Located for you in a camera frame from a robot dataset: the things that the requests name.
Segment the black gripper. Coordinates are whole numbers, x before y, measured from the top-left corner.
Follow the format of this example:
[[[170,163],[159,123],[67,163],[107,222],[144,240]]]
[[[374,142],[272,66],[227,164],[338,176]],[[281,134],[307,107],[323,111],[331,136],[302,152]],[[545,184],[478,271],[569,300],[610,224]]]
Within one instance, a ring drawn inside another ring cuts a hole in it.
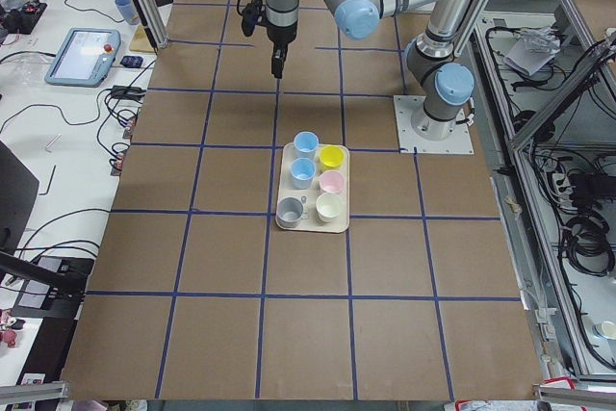
[[[271,74],[276,79],[281,79],[288,47],[295,40],[295,25],[270,25],[268,27],[268,38],[273,44],[272,56],[275,57],[271,59]]]

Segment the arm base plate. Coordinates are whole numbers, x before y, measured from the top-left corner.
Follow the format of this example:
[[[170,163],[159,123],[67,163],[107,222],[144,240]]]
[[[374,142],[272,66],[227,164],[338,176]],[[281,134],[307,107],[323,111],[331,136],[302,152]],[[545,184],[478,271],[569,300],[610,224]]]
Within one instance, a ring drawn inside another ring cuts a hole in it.
[[[456,119],[437,121],[424,111],[421,95],[395,95],[398,149],[409,154],[473,155],[470,126],[464,107]]]

